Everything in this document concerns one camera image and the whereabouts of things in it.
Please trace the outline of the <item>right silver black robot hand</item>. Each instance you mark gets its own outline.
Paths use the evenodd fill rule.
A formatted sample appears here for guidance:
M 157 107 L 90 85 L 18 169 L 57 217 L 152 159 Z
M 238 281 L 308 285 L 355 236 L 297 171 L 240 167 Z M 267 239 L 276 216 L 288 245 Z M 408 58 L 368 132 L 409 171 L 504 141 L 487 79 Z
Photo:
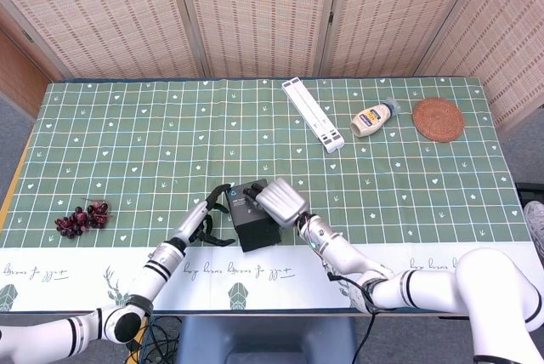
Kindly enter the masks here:
M 284 228 L 293 227 L 297 219 L 309 211 L 308 201 L 283 178 L 266 186 L 253 183 L 243 193 Z

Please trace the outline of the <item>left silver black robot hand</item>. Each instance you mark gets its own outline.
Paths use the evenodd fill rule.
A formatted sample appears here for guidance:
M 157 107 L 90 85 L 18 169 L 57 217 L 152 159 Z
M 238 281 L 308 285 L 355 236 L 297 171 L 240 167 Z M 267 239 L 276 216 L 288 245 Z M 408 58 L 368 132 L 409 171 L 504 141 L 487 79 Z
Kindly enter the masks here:
M 224 205 L 218 203 L 218 198 L 224 194 L 231 185 L 218 185 L 208 197 L 199 202 L 188 212 L 181 225 L 173 233 L 173 237 L 167 242 L 183 252 L 192 242 L 199 240 L 217 247 L 227 247 L 235 243 L 235 239 L 220 239 L 212 234 L 213 217 L 212 210 L 229 214 L 230 211 Z

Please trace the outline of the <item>black folding cardboard box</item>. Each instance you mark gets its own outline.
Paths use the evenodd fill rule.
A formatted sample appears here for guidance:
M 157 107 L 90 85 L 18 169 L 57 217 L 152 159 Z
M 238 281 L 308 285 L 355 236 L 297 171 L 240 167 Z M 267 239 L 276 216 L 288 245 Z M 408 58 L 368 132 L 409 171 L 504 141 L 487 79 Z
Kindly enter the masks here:
M 268 182 L 259 179 L 231 186 L 225 192 L 235 233 L 244 253 L 281 242 L 279 225 L 244 193 L 245 189 L 250 190 L 254 184 L 266 187 Z

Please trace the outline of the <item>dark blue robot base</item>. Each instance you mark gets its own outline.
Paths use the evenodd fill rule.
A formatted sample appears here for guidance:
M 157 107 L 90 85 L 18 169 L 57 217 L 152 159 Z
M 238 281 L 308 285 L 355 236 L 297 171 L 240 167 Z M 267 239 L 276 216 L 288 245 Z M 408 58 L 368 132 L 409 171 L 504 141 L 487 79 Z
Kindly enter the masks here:
M 347 316 L 188 316 L 175 364 L 352 364 Z

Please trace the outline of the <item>white folding stand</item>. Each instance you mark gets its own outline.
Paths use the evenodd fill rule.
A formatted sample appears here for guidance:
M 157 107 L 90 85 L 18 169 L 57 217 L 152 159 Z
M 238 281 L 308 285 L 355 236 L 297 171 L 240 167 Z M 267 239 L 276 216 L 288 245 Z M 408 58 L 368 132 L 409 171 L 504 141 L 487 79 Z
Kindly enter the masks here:
M 343 148 L 345 144 L 343 136 L 300 78 L 294 77 L 284 81 L 281 87 L 327 153 Z

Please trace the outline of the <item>green grid deer tablecloth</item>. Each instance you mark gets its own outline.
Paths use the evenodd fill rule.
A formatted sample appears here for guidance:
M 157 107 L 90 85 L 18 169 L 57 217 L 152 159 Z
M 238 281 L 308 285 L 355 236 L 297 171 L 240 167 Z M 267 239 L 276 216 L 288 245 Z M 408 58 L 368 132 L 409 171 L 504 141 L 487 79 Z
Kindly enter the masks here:
M 149 254 L 221 184 L 282 177 L 367 257 L 394 273 L 454 270 L 465 253 L 507 254 L 544 291 L 513 178 L 475 78 L 308 79 L 343 136 L 327 153 L 278 80 L 55 83 L 0 221 L 0 311 L 120 304 Z M 400 111 L 374 134 L 349 124 L 391 98 Z M 462 135 L 420 134 L 416 103 L 462 111 Z M 54 221 L 104 199 L 103 230 L 68 239 Z

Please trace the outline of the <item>dark red grape bunch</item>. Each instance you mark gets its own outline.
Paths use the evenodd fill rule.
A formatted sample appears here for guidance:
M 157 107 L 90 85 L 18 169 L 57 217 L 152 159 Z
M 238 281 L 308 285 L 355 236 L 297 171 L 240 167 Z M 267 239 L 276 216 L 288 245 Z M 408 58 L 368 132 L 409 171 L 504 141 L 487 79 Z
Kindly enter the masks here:
M 54 221 L 61 236 L 75 239 L 90 230 L 103 230 L 111 219 L 111 205 L 104 199 L 84 198 L 86 207 L 75 207 L 73 212 Z

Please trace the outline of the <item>mayonnaise squeeze bottle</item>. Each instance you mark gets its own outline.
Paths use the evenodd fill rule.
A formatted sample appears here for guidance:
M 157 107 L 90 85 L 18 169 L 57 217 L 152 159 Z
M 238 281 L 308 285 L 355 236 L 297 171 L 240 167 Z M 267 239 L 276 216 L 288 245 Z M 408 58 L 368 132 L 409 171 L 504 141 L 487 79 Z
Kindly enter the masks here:
M 351 133 L 362 138 L 374 134 L 400 112 L 400 104 L 391 98 L 357 113 L 349 124 Z

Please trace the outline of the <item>round brown woven coaster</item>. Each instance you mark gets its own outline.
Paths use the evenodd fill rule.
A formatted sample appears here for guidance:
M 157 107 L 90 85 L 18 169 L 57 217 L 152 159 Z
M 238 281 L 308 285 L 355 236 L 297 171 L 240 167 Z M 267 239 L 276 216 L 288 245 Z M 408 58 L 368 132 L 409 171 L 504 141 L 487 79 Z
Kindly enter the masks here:
M 412 112 L 412 120 L 420 134 L 440 143 L 458 139 L 465 127 L 459 107 L 443 98 L 426 98 L 418 101 Z

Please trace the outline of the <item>bamboo folding screen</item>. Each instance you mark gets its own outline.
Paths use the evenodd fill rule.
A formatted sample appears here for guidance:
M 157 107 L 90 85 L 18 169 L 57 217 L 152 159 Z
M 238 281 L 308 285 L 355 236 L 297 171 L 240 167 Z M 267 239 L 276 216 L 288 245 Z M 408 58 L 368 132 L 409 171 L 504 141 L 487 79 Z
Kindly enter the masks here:
M 478 78 L 500 132 L 544 109 L 544 0 L 0 0 L 44 76 Z

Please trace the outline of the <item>black flat object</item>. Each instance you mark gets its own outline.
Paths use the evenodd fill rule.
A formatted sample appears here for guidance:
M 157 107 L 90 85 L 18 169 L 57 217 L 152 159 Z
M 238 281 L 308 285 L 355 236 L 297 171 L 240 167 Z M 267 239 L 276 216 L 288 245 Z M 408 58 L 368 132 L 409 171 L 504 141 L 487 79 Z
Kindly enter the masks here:
M 544 184 L 516 183 L 515 186 L 523 207 L 533 201 L 544 203 Z

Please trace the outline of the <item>grey sneaker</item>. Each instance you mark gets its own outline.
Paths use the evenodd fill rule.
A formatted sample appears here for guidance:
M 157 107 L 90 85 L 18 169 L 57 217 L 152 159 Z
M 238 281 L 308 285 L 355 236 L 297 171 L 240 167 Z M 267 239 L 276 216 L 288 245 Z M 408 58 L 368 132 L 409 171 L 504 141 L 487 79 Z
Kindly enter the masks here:
M 529 227 L 536 252 L 544 266 L 544 203 L 538 201 L 527 202 L 524 206 L 524 218 Z

